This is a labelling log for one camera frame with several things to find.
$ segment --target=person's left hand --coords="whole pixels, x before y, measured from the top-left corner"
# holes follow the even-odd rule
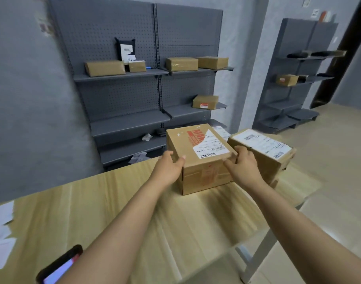
[[[167,150],[162,157],[159,158],[155,167],[150,175],[148,181],[164,190],[173,184],[179,177],[182,167],[186,162],[186,156],[180,157],[177,162],[173,163],[171,155],[173,151]]]

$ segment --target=barcode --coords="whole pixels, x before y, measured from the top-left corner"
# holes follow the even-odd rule
[[[254,135],[254,134],[251,134],[251,135],[247,136],[245,139],[246,139],[246,140],[249,140],[249,139],[254,138],[254,137],[255,137],[255,135]]]
[[[203,154],[203,155],[201,155],[200,156],[200,158],[205,158],[205,157],[208,157],[208,156],[214,156],[214,155],[216,155],[216,153],[207,153],[207,154]]]
[[[284,152],[280,151],[276,155],[274,155],[274,158],[280,158],[283,154],[284,154]]]

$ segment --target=forearm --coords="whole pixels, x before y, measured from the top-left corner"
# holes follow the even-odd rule
[[[146,182],[137,191],[119,215],[65,273],[60,284],[127,282],[160,196],[161,189],[154,186],[155,183]]]
[[[306,283],[361,283],[361,259],[264,182],[247,189]]]

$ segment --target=wooden table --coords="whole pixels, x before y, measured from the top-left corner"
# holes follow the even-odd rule
[[[9,226],[17,241],[0,270],[0,283],[33,283],[43,267],[73,245],[87,248],[147,180],[156,161],[16,199]],[[291,163],[277,191],[295,205],[319,187]],[[174,185],[157,204],[130,282],[176,283],[264,226],[258,207],[235,183],[186,196]]]

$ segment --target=doorway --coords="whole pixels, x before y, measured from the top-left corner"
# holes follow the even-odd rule
[[[358,4],[348,28],[338,46],[338,50],[347,51],[344,57],[334,58],[327,69],[327,74],[334,79],[323,81],[312,101],[311,109],[330,102],[359,45],[361,44],[361,1]]]

